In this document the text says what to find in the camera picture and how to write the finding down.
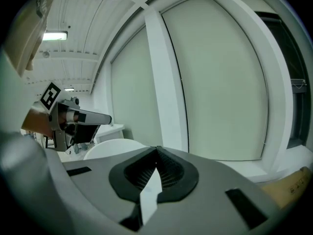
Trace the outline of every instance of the window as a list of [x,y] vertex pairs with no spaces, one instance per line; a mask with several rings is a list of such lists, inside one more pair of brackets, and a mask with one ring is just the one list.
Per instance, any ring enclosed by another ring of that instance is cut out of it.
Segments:
[[293,120],[288,148],[305,144],[310,123],[311,95],[307,69],[292,34],[277,14],[256,12],[270,29],[287,63],[293,92]]

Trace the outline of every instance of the white window frame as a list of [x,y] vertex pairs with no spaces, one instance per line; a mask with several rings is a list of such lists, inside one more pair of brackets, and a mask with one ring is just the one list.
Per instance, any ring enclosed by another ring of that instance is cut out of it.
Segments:
[[[130,11],[135,12],[143,3],[146,4],[146,1],[139,0],[138,2],[137,0],[137,3]],[[114,119],[111,94],[111,62],[122,47],[146,24],[155,77],[163,145],[164,147],[188,151],[188,143],[186,143],[186,140],[188,140],[186,112],[185,107],[183,109],[181,105],[183,98],[182,88],[179,88],[181,84],[177,79],[178,66],[173,47],[169,44],[168,32],[164,30],[166,25],[159,13],[159,11],[165,11],[169,7],[183,1],[185,0],[154,0],[149,6],[143,6],[144,11],[138,13],[116,38],[118,30],[122,28],[126,19],[132,16],[131,13],[127,13],[127,16],[117,25],[115,29],[116,34],[111,36],[111,41],[114,41],[112,48],[107,53],[110,42],[103,51],[102,56],[106,55],[106,57],[99,77],[103,76],[105,83],[101,85],[96,84],[95,90],[97,87],[101,87],[105,100],[105,110]],[[215,1],[237,21],[254,47],[266,78],[269,99],[268,131],[262,159],[257,161],[221,162],[253,182],[264,182],[280,178],[287,171],[282,162],[287,159],[289,154],[286,149],[291,133],[293,112],[291,81],[285,59],[267,26],[244,2],[241,0]],[[160,52],[157,51],[158,48],[163,48],[167,51]],[[161,56],[163,57],[163,67],[169,67],[170,69],[157,70],[160,64],[156,60],[160,60]],[[167,75],[166,77],[164,76],[164,79],[160,79],[162,72]],[[166,108],[168,97],[164,97],[164,90],[162,89],[164,86],[168,88],[167,96],[172,97],[176,102],[174,109]]]

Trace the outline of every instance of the black sticker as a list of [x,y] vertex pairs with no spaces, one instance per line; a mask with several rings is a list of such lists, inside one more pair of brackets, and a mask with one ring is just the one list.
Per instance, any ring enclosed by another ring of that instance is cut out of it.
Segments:
[[58,97],[61,89],[59,89],[55,84],[51,83],[48,88],[46,89],[44,95],[40,99],[41,103],[50,110],[51,106],[53,105],[54,101]]

